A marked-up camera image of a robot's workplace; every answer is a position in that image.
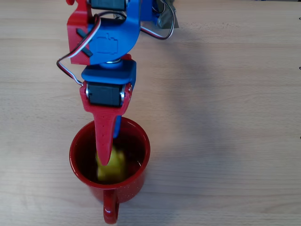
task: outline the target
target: yellow ball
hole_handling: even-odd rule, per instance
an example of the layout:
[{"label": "yellow ball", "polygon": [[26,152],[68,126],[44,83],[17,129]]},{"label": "yellow ball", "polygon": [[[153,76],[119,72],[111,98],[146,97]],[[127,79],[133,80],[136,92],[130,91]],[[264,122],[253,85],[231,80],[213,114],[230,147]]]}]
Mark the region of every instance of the yellow ball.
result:
[{"label": "yellow ball", "polygon": [[108,165],[103,166],[96,154],[97,177],[99,181],[118,183],[126,179],[126,158],[121,150],[112,146],[111,157]]}]

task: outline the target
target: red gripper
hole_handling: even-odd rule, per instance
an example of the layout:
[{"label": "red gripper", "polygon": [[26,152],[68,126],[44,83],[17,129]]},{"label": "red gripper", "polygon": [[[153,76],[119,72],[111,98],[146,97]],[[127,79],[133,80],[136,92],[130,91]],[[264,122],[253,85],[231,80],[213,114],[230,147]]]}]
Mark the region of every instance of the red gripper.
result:
[{"label": "red gripper", "polygon": [[84,82],[84,85],[79,89],[81,100],[85,111],[92,113],[94,116],[96,150],[102,165],[106,166],[111,156],[116,118],[126,112],[133,89],[130,83],[127,84],[122,106],[114,108],[90,104],[86,95],[86,87],[87,83]]}]

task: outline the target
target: mug handle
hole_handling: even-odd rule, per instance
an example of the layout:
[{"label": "mug handle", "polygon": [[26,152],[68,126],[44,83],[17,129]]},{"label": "mug handle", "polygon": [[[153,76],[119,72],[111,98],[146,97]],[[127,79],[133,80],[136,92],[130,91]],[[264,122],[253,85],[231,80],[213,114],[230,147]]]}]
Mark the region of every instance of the mug handle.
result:
[{"label": "mug handle", "polygon": [[103,191],[103,218],[107,224],[115,224],[118,218],[119,202],[115,190]]}]

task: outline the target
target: electrical wire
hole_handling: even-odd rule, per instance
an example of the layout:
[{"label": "electrical wire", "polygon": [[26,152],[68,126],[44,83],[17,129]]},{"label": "electrical wire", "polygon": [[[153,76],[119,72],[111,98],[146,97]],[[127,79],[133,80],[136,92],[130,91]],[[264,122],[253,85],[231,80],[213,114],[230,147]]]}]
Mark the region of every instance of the electrical wire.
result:
[{"label": "electrical wire", "polygon": [[168,9],[169,9],[169,11],[170,11],[170,13],[171,13],[171,17],[172,17],[171,28],[170,28],[170,30],[169,30],[168,35],[167,35],[166,37],[163,37],[163,36],[161,36],[161,35],[159,35],[159,34],[153,32],[153,31],[151,31],[150,29],[148,29],[148,28],[146,28],[146,27],[143,27],[143,26],[141,26],[141,29],[140,29],[140,30],[141,30],[143,33],[146,33],[146,34],[148,34],[148,35],[150,35],[151,37],[154,37],[154,38],[156,38],[156,39],[159,39],[159,40],[166,40],[166,39],[170,38],[170,36],[172,36],[173,33],[174,33],[175,15],[174,15],[173,9],[165,2],[165,0],[160,0],[160,1],[161,1],[162,3],[164,3],[164,6],[167,6],[167,7],[168,7]]},{"label": "electrical wire", "polygon": [[152,10],[153,10],[155,13],[162,14],[162,13],[165,11],[165,4],[163,4],[163,10],[162,10],[161,12],[159,12],[158,10],[156,10],[155,7],[152,7]]},{"label": "electrical wire", "polygon": [[58,66],[58,68],[61,69],[70,78],[74,79],[75,82],[77,84],[79,84],[80,86],[83,86],[83,83],[81,81],[79,81],[76,78],[76,76],[61,63],[61,61],[64,60],[64,59],[72,58],[72,57],[76,56],[91,41],[91,39],[97,33],[97,31],[98,31],[98,29],[100,28],[100,25],[101,25],[101,17],[104,16],[104,15],[108,15],[108,14],[117,14],[117,15],[120,15],[120,16],[124,16],[122,13],[112,12],[112,11],[106,11],[106,12],[103,12],[103,13],[100,13],[100,14],[95,14],[94,15],[95,23],[94,23],[94,26],[93,26],[92,30],[86,35],[86,37],[70,53],[63,56],[62,58],[60,58],[56,62],[56,65]]}]

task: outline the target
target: embossed logo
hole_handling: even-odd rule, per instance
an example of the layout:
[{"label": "embossed logo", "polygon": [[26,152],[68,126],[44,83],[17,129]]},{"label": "embossed logo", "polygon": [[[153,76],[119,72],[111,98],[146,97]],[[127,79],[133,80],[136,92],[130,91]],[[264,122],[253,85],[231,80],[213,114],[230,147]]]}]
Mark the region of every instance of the embossed logo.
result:
[{"label": "embossed logo", "polygon": [[97,53],[103,54],[117,54],[118,52],[118,40],[110,37],[109,33],[106,37],[97,37]]}]

